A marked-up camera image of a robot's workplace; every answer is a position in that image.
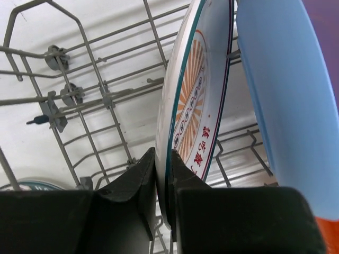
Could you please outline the blue plate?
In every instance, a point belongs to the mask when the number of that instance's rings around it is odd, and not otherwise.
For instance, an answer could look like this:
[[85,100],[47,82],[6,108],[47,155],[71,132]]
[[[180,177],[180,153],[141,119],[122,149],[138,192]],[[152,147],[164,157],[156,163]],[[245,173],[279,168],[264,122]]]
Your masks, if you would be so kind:
[[240,1],[238,45],[278,183],[338,220],[338,1]]

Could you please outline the grey wire dish rack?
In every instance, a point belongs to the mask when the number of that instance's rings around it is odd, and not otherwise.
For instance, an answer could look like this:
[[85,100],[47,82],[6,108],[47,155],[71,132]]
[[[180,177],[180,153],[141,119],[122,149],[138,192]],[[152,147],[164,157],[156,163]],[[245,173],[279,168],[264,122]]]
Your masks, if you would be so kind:
[[[192,1],[1,1],[1,192],[97,191],[155,147]],[[175,253],[160,212],[148,253]]]

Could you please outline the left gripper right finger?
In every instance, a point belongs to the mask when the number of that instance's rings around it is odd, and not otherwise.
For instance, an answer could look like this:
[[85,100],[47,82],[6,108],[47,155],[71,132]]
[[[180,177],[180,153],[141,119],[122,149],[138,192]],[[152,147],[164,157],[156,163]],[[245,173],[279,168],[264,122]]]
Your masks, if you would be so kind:
[[171,153],[169,224],[179,253],[325,253],[305,198],[289,187],[212,188]]

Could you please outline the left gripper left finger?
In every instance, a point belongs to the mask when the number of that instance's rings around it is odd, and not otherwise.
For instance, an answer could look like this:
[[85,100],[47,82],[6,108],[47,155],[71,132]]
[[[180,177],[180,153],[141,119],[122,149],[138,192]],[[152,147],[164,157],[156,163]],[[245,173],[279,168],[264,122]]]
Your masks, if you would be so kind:
[[99,190],[1,192],[1,253],[148,253],[155,150]]

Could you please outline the white plate teal rim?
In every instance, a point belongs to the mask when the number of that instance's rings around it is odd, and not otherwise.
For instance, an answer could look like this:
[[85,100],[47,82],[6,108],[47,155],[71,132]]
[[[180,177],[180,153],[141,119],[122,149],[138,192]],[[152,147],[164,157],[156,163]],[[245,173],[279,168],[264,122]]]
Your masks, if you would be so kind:
[[61,191],[63,188],[37,180],[23,180],[18,182],[19,187],[23,191]]

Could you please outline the white plate floral pattern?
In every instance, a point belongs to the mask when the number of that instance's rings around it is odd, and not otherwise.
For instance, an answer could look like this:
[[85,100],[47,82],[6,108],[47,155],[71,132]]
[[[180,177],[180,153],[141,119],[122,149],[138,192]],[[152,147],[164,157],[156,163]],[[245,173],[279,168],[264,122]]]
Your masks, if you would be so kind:
[[157,118],[158,200],[171,225],[172,151],[206,180],[225,103],[234,29],[233,1],[192,1],[174,42]]

